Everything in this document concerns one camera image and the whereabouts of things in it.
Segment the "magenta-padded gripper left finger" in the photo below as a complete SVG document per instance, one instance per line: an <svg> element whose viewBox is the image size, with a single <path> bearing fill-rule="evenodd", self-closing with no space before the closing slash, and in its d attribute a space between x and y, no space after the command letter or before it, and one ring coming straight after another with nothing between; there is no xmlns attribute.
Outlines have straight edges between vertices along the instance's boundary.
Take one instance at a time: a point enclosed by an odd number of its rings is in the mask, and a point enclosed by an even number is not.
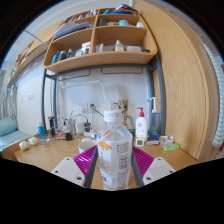
<svg viewBox="0 0 224 224"><path fill-rule="evenodd" d="M51 173L84 188L90 188L98 158L98 149L93 146L78 156L65 157Z"/></svg>

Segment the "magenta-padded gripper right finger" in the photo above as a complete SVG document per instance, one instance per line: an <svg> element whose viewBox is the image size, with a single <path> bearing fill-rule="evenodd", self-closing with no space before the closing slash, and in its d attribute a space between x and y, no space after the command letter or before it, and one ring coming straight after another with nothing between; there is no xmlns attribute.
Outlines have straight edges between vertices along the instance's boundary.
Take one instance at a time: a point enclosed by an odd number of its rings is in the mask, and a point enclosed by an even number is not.
<svg viewBox="0 0 224 224"><path fill-rule="evenodd" d="M162 157L153 158L136 147L132 150L132 167L138 188L175 173L175 169Z"/></svg>

